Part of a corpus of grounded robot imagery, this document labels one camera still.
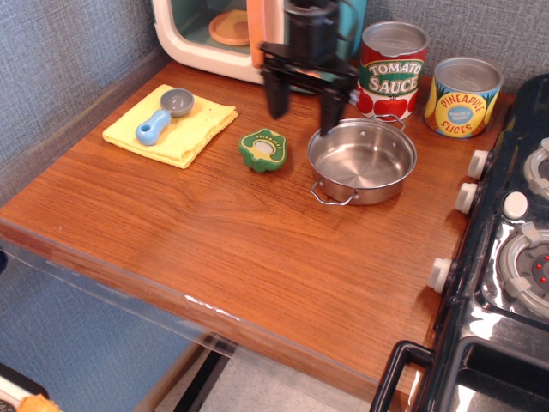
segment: can lid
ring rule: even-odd
[[[435,67],[435,78],[456,92],[483,94],[499,89],[503,73],[493,64],[478,58],[447,58]]]
[[[362,41],[388,58],[414,54],[429,44],[429,36],[418,26],[405,21],[380,21],[367,27]]]

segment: red tomato illustration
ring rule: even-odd
[[[412,96],[412,99],[410,99],[410,102],[408,103],[408,111],[413,112],[413,109],[415,108],[415,102],[418,99],[418,93],[415,93]]]
[[[360,97],[357,102],[357,108],[361,113],[369,113],[374,108],[374,101],[368,94],[364,93],[362,89],[360,89]]]
[[[408,102],[405,99],[378,100],[374,105],[376,114],[394,114],[399,118],[407,108]]]

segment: pineapple slices can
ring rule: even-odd
[[[425,122],[443,136],[479,135],[490,121],[503,81],[501,71],[484,60],[443,60],[435,67]]]

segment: pineapple illustration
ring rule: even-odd
[[[482,121],[480,124],[476,127],[475,130],[473,130],[473,133],[471,133],[472,136],[478,135],[481,131],[484,130],[488,122],[490,121],[490,116],[492,115],[492,111],[494,110],[494,106],[496,104],[496,98],[498,97],[499,90],[496,90],[494,92],[489,93],[486,96],[486,114],[482,118]]]
[[[427,101],[427,106],[425,107],[425,122],[433,130],[438,129],[437,125],[437,103],[445,95],[449,93],[444,86],[432,79],[431,85],[431,95],[429,96],[429,101]]]

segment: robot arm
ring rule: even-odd
[[[321,135],[336,126],[356,89],[358,71],[336,55],[338,0],[289,0],[287,44],[263,43],[262,67],[268,107],[273,118],[287,112],[290,86],[321,95]],[[307,75],[320,72],[320,77]],[[325,80],[322,73],[329,73]]]

